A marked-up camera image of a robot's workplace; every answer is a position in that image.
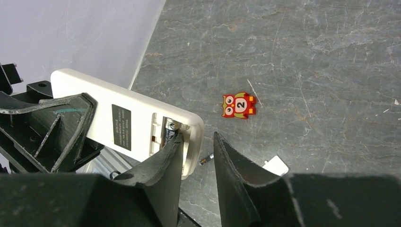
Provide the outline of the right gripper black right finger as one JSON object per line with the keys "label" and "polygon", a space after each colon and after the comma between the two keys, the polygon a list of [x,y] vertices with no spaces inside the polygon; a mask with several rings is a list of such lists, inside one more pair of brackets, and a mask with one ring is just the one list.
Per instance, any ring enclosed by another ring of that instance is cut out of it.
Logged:
{"label": "right gripper black right finger", "polygon": [[283,227],[285,186],[214,133],[214,164],[224,227]]}

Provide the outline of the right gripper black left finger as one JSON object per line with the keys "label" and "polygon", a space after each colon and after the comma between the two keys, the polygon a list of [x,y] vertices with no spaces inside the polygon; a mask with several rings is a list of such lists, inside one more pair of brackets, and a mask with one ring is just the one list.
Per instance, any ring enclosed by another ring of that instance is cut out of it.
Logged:
{"label": "right gripper black left finger", "polygon": [[178,133],[160,151],[113,179],[143,192],[163,227],[177,225],[183,144],[183,134]]}

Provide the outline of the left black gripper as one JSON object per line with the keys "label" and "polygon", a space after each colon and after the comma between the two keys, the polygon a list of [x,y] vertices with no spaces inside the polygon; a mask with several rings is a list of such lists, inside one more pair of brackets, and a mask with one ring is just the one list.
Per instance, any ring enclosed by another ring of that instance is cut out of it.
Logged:
{"label": "left black gripper", "polygon": [[97,106],[90,95],[52,99],[49,81],[25,82],[13,63],[0,64],[0,90],[0,153],[13,172],[74,172],[104,148],[87,138]]}

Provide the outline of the small black battery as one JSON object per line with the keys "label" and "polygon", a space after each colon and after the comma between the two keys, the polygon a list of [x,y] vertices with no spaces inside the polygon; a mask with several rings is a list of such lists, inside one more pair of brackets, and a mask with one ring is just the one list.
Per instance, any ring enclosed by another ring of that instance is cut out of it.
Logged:
{"label": "small black battery", "polygon": [[180,123],[178,121],[164,117],[160,147],[163,148],[179,132],[179,129]]}
{"label": "small black battery", "polygon": [[206,164],[207,162],[211,161],[213,158],[214,158],[214,154],[210,154],[210,155],[204,157],[204,158],[200,161],[200,164],[201,164],[201,165],[204,165],[204,164]]}

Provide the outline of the white remote control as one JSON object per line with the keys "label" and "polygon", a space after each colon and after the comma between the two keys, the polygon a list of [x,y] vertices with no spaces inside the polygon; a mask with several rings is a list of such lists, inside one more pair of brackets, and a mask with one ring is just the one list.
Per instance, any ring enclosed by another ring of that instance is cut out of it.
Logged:
{"label": "white remote control", "polygon": [[97,108],[87,137],[137,161],[157,153],[166,134],[166,119],[184,136],[182,179],[191,175],[200,155],[203,120],[195,113],[72,69],[51,74],[54,98],[87,93]]}

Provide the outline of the white battery cover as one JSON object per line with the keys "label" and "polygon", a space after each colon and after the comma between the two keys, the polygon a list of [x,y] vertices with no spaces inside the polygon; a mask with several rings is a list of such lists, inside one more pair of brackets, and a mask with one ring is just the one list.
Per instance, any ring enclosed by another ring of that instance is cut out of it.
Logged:
{"label": "white battery cover", "polygon": [[262,168],[277,176],[284,176],[289,172],[289,167],[277,155],[274,156],[269,161],[265,160]]}

